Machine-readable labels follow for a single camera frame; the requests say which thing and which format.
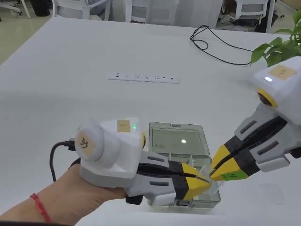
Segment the handwritten number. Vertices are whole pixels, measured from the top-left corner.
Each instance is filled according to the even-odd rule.
[[[81,148],[87,148],[88,147],[88,142],[83,138],[82,141],[80,142]]]

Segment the red string bracelet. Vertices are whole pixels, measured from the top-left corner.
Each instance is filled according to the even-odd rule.
[[[45,208],[44,208],[42,202],[40,201],[39,197],[35,193],[33,193],[30,197],[35,201],[36,209],[44,217],[45,222],[50,223],[51,222],[50,216],[47,214],[47,211],[45,210]]]

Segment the white chair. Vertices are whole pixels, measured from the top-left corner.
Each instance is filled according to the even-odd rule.
[[[264,18],[267,14],[269,0],[235,0],[236,12],[230,14],[234,20]]]
[[[179,0],[123,0],[123,2],[126,22],[171,26],[175,24]]]
[[[269,0],[235,0],[236,12],[235,15],[230,13],[230,17],[234,20],[238,19],[262,19],[267,15],[267,7]],[[270,0],[269,16],[267,22],[266,33],[269,33],[272,26],[272,19],[275,8],[275,0]]]
[[[27,17],[30,19],[31,16],[30,16],[30,14],[28,12],[28,9],[27,9],[25,1],[21,0],[21,2],[23,4],[23,7],[25,9]],[[22,15],[22,11],[19,8],[15,7],[15,5],[13,3],[10,3],[10,2],[1,2],[1,0],[0,0],[0,8],[8,8],[10,10],[16,11],[19,16]]]
[[[106,2],[104,20],[109,20],[110,10],[111,10],[111,1],[112,0],[100,0],[92,5],[89,5],[86,0],[52,0],[53,2],[53,17],[57,16],[57,8],[65,7],[69,9],[82,11],[82,18],[89,19],[90,11],[96,6]]]

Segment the plant leaf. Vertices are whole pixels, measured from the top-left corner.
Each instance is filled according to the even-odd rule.
[[[285,61],[287,59],[290,59],[298,55],[298,52],[295,49],[294,44],[281,47],[281,52],[282,52],[281,61]]]
[[[259,61],[260,58],[262,58],[265,50],[269,47],[269,44],[264,43],[261,46],[257,47],[256,49],[254,49],[252,55],[251,55],[251,63],[255,63],[257,61]]]
[[[282,42],[282,45],[287,46],[287,45],[290,45],[291,43],[292,43],[291,40],[287,40],[287,41]]]
[[[280,51],[281,51],[281,48],[280,48],[280,47],[274,46],[274,47],[270,48],[270,49],[267,51],[267,53],[264,54],[264,56],[266,57],[266,56],[268,56],[268,55],[270,55],[270,54],[272,54],[272,53],[274,53],[274,52],[280,52]]]
[[[295,50],[297,51],[297,55],[301,55],[301,46],[295,46]]]
[[[301,32],[301,23],[298,23],[295,28],[293,29],[294,33],[299,33]]]
[[[298,22],[301,19],[301,10],[297,11],[294,15],[293,15],[293,21],[295,22],[295,25],[298,24]]]
[[[276,31],[274,34],[276,34],[276,33],[285,33],[285,34],[293,35],[293,31],[290,29],[287,29],[287,28],[280,29],[280,30]]]
[[[273,41],[270,42],[270,46],[280,46],[282,43],[282,38],[277,37]]]
[[[272,53],[268,58],[267,58],[267,63],[268,67],[271,67],[275,64],[278,64],[281,62],[281,54],[279,53]]]

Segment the green plant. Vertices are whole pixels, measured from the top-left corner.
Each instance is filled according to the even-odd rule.
[[[282,38],[277,37],[269,44],[260,45],[252,53],[252,64],[263,57],[267,61],[268,67],[271,67],[289,58],[301,56],[301,11],[293,15],[293,20],[295,23],[293,30],[285,28],[275,32],[289,34],[289,40],[283,41]]]

